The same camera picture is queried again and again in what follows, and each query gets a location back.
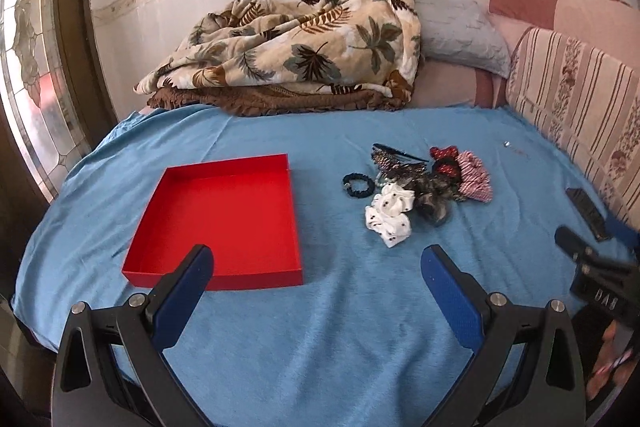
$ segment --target red box lid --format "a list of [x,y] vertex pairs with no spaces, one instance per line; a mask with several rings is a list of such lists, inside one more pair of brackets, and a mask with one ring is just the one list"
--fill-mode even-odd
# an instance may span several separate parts
[[166,169],[122,273],[133,285],[151,288],[196,244],[213,252],[207,290],[302,284],[287,155]]

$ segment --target pink scrunchie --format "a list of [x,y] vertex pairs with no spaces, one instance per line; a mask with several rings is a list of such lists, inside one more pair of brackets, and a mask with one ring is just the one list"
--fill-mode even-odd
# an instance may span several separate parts
[[482,165],[482,161],[471,151],[465,151],[457,158],[462,170],[462,185],[460,193],[467,198],[488,203],[494,197],[489,173]]

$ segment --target light blue pillow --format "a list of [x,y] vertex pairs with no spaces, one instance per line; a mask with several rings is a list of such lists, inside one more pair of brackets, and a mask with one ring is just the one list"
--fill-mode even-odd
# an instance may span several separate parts
[[416,0],[425,57],[507,78],[511,57],[500,33],[474,0]]

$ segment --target blue bed sheet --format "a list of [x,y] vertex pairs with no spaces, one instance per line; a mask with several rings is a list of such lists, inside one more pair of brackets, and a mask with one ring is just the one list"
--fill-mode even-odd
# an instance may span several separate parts
[[[494,201],[455,203],[438,229],[414,219],[412,236],[387,249],[364,226],[367,201],[348,197],[341,182],[349,172],[375,174],[374,142],[417,156],[430,146],[471,149],[492,176]],[[563,153],[508,110],[242,119],[193,105],[133,115],[70,172],[26,250],[15,313],[56,349],[74,302],[110,307],[136,292],[120,269],[164,168],[272,153],[289,155],[305,284],[206,293],[165,351],[213,422],[421,425],[470,356],[420,277],[420,254],[434,243],[515,303],[579,306],[569,295],[574,265],[554,232],[568,225],[593,242],[564,189],[596,196]],[[251,207],[239,216],[248,232]],[[628,257],[616,241],[598,249]]]

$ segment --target pink cushion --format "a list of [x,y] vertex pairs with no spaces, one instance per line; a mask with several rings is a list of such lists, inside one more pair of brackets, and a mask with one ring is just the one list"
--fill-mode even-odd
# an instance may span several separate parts
[[420,65],[407,107],[493,107],[494,77],[488,71],[429,59]]
[[489,12],[552,30],[558,0],[489,0]]
[[[489,12],[588,42],[640,71],[640,11],[620,0],[490,0]],[[490,20],[511,34],[503,20]],[[513,38],[505,40],[511,49]]]
[[640,11],[614,0],[558,0],[554,30],[640,71]]
[[520,44],[522,36],[527,32],[527,30],[529,28],[533,28],[533,25],[528,22],[512,19],[503,15],[497,15],[495,13],[489,13],[487,18],[507,43],[510,55],[513,55],[514,50],[518,47],[518,44]]

